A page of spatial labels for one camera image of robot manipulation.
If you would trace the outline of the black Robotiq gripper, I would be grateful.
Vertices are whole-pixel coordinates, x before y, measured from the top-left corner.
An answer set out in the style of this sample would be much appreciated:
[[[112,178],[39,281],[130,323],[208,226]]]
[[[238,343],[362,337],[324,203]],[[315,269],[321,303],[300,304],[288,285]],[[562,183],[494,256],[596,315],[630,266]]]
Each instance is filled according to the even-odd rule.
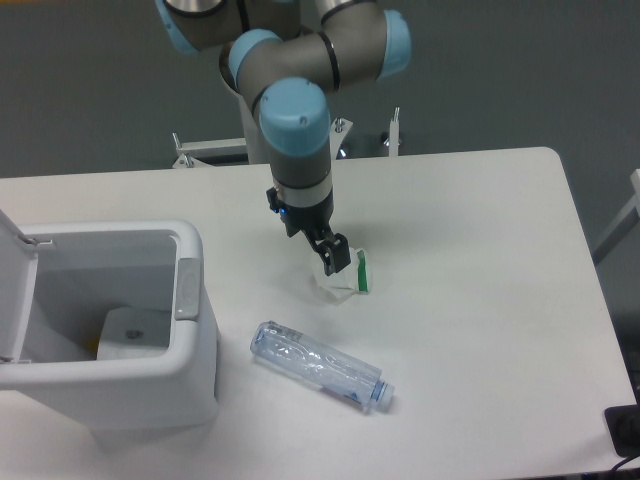
[[[321,202],[309,207],[296,207],[277,197],[274,187],[266,191],[269,208],[280,216],[288,237],[302,231],[319,256],[326,276],[339,273],[350,264],[347,238],[334,233],[329,225],[334,210],[333,191]]]

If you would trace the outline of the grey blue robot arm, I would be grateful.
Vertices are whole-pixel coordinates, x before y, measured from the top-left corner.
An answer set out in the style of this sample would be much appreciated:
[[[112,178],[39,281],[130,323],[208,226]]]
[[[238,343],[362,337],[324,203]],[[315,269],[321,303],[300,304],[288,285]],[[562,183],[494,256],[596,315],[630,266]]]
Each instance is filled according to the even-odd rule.
[[[198,53],[227,45],[221,74],[256,125],[274,185],[266,193],[288,236],[303,233],[326,275],[351,262],[332,231],[331,115],[327,94],[397,74],[410,63],[408,23],[375,1],[319,1],[320,29],[298,1],[159,1],[174,46]]]

